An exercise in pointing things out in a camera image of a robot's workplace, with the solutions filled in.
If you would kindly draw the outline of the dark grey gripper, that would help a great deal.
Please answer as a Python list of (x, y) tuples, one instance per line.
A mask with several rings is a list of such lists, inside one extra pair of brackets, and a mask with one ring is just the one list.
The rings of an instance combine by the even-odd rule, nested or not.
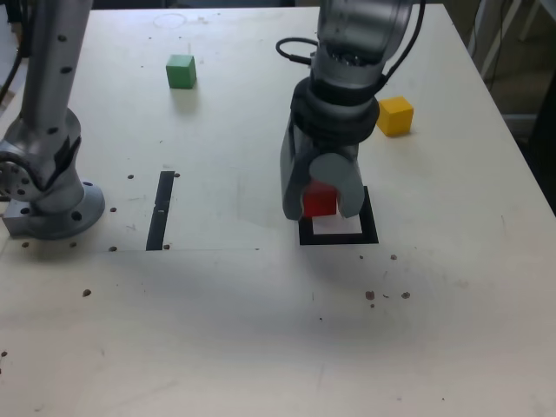
[(302, 192), (310, 176), (335, 188), (342, 217), (357, 216), (363, 205), (358, 154), (358, 145), (316, 141), (295, 125), (292, 116), (289, 117), (280, 154), (281, 202), (286, 218), (301, 219)]

